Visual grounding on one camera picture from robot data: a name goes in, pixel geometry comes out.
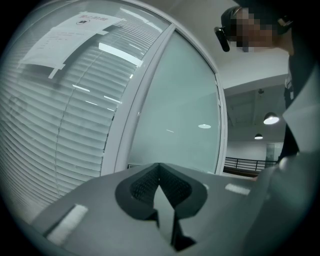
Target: person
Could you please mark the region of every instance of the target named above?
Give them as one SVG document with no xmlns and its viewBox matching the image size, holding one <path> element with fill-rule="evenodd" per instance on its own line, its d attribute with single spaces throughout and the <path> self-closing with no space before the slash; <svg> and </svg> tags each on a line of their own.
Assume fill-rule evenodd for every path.
<svg viewBox="0 0 320 256">
<path fill-rule="evenodd" d="M 285 15 L 285 8 L 274 11 L 271 5 L 262 5 L 256 1 L 236 2 L 242 6 L 227 9 L 221 15 L 222 27 L 215 28 L 221 46 L 225 52 L 230 50 L 228 42 L 235 43 L 235 46 L 244 52 L 270 48 L 286 51 L 289 54 L 289 70 L 284 81 L 287 109 L 299 95 L 316 61 L 311 53 L 312 45 L 305 40 L 307 29 L 300 26 L 301 23 L 295 23 L 294 12 L 291 12 L 292 16 Z M 278 162 L 284 157 L 296 155 L 298 151 L 296 140 L 286 125 L 283 149 Z"/>
</svg>

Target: black railing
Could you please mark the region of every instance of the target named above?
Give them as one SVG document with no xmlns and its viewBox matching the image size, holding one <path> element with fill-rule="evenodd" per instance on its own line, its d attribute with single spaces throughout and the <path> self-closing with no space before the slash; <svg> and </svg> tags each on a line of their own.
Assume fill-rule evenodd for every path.
<svg viewBox="0 0 320 256">
<path fill-rule="evenodd" d="M 275 166 L 277 161 L 262 161 L 226 157 L 224 166 L 248 171 L 261 171 L 264 168 Z"/>
</svg>

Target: printed paper sign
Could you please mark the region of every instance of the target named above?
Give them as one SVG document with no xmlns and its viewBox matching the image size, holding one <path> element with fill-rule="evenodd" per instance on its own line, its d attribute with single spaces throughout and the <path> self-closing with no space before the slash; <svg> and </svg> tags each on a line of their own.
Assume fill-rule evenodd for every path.
<svg viewBox="0 0 320 256">
<path fill-rule="evenodd" d="M 105 28 L 122 21 L 93 12 L 82 12 L 52 28 L 28 51 L 20 64 L 34 64 L 53 68 L 49 78 L 65 65 L 66 59 L 95 34 L 106 34 Z"/>
</svg>

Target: balcony railing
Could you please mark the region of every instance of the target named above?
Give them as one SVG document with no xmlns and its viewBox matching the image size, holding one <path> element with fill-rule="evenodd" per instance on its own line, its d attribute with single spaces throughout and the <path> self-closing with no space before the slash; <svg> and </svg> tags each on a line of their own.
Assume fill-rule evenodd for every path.
<svg viewBox="0 0 320 256">
<path fill-rule="evenodd" d="M 275 166 L 276 164 L 277 161 L 250 160 L 233 157 L 226 157 L 224 162 L 225 167 L 255 172 L 260 172 L 264 168 Z"/>
</svg>

